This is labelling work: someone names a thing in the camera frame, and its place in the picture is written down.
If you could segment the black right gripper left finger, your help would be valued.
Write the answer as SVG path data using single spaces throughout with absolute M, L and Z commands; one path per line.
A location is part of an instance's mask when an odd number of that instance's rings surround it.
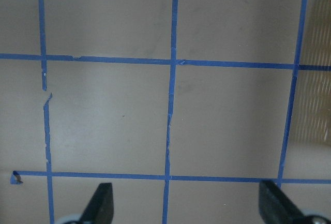
M 112 183 L 101 183 L 80 217 L 80 223 L 110 224 L 114 217 Z

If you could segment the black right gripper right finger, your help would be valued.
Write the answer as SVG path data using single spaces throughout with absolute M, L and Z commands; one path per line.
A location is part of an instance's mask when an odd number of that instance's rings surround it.
M 271 180 L 259 182 L 259 214 L 267 224 L 310 223 L 310 217 Z

